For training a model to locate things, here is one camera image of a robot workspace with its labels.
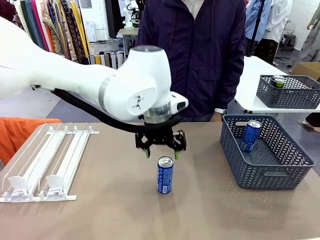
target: basket handle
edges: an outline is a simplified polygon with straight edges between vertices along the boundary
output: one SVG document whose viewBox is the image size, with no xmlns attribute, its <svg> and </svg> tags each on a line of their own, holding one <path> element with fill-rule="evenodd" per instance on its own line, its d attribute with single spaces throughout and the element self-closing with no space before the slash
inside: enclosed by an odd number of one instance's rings
<svg viewBox="0 0 320 240">
<path fill-rule="evenodd" d="M 265 171 L 263 173 L 266 177 L 289 177 L 290 172 L 288 171 Z"/>
</svg>

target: red garment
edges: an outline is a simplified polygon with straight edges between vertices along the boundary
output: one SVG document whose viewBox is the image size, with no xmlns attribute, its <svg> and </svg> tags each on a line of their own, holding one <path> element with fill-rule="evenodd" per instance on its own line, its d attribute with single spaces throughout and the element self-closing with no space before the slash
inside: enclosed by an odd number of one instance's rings
<svg viewBox="0 0 320 240">
<path fill-rule="evenodd" d="M 14 19 L 16 8 L 7 0 L 0 0 L 0 17 L 3 17 L 10 22 Z"/>
<path fill-rule="evenodd" d="M 41 26 L 39 15 L 38 15 L 36 0 L 31 0 L 31 3 L 32 3 L 32 10 L 33 10 L 33 13 L 35 15 L 35 20 L 36 20 L 35 23 L 37 24 L 38 29 L 40 30 L 41 38 L 42 38 L 42 41 L 44 43 L 44 48 L 45 48 L 45 50 L 47 52 L 49 52 L 49 47 L 48 47 L 48 44 L 47 44 L 47 40 L 46 40 L 46 37 L 45 37 L 45 34 L 44 34 L 44 30 L 43 30 L 43 28 Z"/>
<path fill-rule="evenodd" d="M 0 159 L 6 165 L 36 128 L 44 123 L 61 123 L 52 118 L 0 117 Z"/>
</svg>

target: black pole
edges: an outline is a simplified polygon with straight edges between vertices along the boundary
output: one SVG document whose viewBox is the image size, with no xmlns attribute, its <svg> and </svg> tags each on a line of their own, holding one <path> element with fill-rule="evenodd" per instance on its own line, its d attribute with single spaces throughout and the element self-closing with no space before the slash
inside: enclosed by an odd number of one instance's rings
<svg viewBox="0 0 320 240">
<path fill-rule="evenodd" d="M 252 52 L 252 49 L 254 48 L 254 43 L 255 43 L 255 40 L 256 40 L 259 24 L 260 24 L 260 21 L 261 21 L 261 15 L 262 15 L 262 12 L 264 10 L 265 1 L 266 0 L 261 0 L 261 5 L 260 5 L 259 11 L 258 11 L 257 18 L 256 18 L 252 39 L 249 41 L 249 47 L 246 50 L 246 56 L 247 57 L 251 57 L 251 52 Z"/>
</svg>

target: gray plastic basket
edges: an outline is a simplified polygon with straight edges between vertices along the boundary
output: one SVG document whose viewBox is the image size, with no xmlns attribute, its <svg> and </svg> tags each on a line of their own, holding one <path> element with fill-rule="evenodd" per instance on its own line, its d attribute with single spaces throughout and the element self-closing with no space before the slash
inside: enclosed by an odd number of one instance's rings
<svg viewBox="0 0 320 240">
<path fill-rule="evenodd" d="M 273 75 L 261 75 L 256 95 L 275 109 L 316 109 L 320 103 L 320 83 L 308 76 L 284 75 L 283 88 L 270 84 Z"/>
<path fill-rule="evenodd" d="M 240 150 L 247 122 L 261 122 L 250 153 Z M 270 115 L 225 115 L 220 143 L 233 176 L 243 189 L 293 190 L 315 165 L 310 156 Z"/>
</svg>

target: purple jacket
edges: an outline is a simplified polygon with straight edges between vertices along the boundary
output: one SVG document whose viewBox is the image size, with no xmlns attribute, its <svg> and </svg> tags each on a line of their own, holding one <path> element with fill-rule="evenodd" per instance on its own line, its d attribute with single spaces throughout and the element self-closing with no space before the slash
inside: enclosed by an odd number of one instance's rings
<svg viewBox="0 0 320 240">
<path fill-rule="evenodd" d="M 245 0 L 204 0 L 194 19 L 181 0 L 146 0 L 139 45 L 165 50 L 171 90 L 189 100 L 185 117 L 226 109 L 244 68 Z"/>
</svg>

